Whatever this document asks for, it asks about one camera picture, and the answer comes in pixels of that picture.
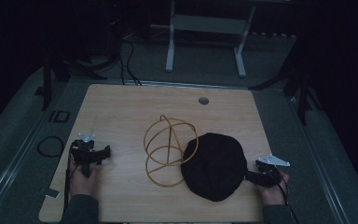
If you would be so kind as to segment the person's left hand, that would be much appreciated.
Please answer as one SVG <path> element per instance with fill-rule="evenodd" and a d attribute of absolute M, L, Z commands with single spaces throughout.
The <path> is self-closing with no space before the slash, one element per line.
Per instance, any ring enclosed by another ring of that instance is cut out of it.
<path fill-rule="evenodd" d="M 101 171 L 101 166 L 95 166 L 89 177 L 86 177 L 81 172 L 80 168 L 76 167 L 74 159 L 70 160 L 70 185 L 69 193 L 71 197 L 76 195 L 88 195 L 95 198 L 98 188 L 98 175 Z"/>

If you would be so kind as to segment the black hat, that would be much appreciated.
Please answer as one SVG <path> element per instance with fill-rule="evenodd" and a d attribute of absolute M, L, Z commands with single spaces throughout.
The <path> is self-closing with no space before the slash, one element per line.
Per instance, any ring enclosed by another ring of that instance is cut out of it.
<path fill-rule="evenodd" d="M 241 144 L 220 133 L 206 133 L 189 141 L 184 159 L 181 173 L 188 188 L 212 202 L 228 198 L 248 171 Z"/>

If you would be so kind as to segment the person's right hand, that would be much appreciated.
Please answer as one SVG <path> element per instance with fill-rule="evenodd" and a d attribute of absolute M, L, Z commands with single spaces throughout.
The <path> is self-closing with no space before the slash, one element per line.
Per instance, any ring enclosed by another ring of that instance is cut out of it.
<path fill-rule="evenodd" d="M 284 172 L 280 172 L 280 174 L 282 180 L 278 186 L 273 186 L 271 188 L 257 186 L 264 205 L 287 205 L 287 182 L 289 181 L 289 175 Z"/>

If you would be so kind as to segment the white metal desk frame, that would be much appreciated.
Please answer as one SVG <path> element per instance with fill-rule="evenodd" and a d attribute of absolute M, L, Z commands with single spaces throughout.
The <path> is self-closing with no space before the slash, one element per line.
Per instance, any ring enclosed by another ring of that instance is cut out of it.
<path fill-rule="evenodd" d="M 170 23 L 167 26 L 169 31 L 169 45 L 165 63 L 166 72 L 173 71 L 175 54 L 175 32 L 192 31 L 225 35 L 239 35 L 241 37 L 240 43 L 233 49 L 233 53 L 239 77 L 246 77 L 246 70 L 242 58 L 242 52 L 247 36 L 250 32 L 250 27 L 255 15 L 256 6 L 251 6 L 249 8 L 246 19 L 227 19 L 177 14 L 175 12 L 175 0 L 169 0 L 169 2 Z"/>

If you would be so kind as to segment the black tripod stand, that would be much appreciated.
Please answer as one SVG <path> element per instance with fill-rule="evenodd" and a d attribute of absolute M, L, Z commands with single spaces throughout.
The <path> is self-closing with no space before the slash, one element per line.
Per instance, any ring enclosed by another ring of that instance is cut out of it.
<path fill-rule="evenodd" d="M 261 91 L 286 79 L 287 82 L 282 89 L 283 95 L 294 97 L 299 93 L 297 116 L 301 123 L 306 125 L 308 98 L 312 99 L 309 87 L 315 65 L 316 62 L 311 50 L 307 47 L 305 41 L 298 37 L 283 61 L 278 74 L 260 84 L 249 87 L 249 90 Z"/>
<path fill-rule="evenodd" d="M 64 76 L 63 72 L 64 67 L 66 65 L 69 65 L 74 67 L 81 74 L 87 75 L 92 79 L 105 80 L 105 77 L 98 75 L 96 71 L 98 69 L 105 68 L 106 66 L 112 64 L 114 61 L 115 58 L 113 56 L 108 55 L 104 62 L 92 66 L 86 66 L 63 53 L 51 52 L 47 54 L 43 61 L 43 86 L 39 87 L 35 92 L 36 95 L 41 95 L 43 97 L 42 110 L 46 111 L 52 101 L 51 72 L 58 72 L 59 80 L 68 81 L 70 76 Z"/>

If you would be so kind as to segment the golden wire hat stand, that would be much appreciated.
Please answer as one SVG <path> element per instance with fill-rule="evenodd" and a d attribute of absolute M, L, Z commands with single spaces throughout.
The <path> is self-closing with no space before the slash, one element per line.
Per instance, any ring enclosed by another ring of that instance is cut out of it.
<path fill-rule="evenodd" d="M 145 174 L 155 185 L 172 188 L 184 182 L 180 167 L 199 148 L 196 127 L 188 121 L 160 115 L 145 131 Z"/>

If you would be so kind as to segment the black tape floor marking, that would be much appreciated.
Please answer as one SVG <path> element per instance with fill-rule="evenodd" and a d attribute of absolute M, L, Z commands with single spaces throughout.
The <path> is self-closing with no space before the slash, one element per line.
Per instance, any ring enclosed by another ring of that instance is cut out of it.
<path fill-rule="evenodd" d="M 70 113 L 68 111 L 53 110 L 48 117 L 48 122 L 67 122 L 69 118 Z"/>

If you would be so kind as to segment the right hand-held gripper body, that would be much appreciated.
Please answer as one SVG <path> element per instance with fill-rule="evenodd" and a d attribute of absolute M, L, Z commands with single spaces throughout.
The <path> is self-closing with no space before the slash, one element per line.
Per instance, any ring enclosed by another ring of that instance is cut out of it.
<path fill-rule="evenodd" d="M 282 179 L 278 166 L 289 167 L 290 162 L 269 154 L 258 158 L 255 161 L 255 166 L 259 171 L 259 177 L 256 180 L 256 184 L 262 187 L 271 188 L 278 185 Z"/>

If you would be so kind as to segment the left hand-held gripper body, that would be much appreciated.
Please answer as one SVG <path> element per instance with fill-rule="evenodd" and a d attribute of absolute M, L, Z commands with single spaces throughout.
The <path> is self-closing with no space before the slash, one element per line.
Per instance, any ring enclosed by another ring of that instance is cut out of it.
<path fill-rule="evenodd" d="M 75 161 L 76 165 L 81 166 L 81 172 L 84 176 L 90 176 L 90 164 L 96 162 L 98 159 L 104 160 L 105 155 L 102 150 L 94 150 L 94 134 L 82 134 L 78 135 L 70 146 L 70 153 Z"/>

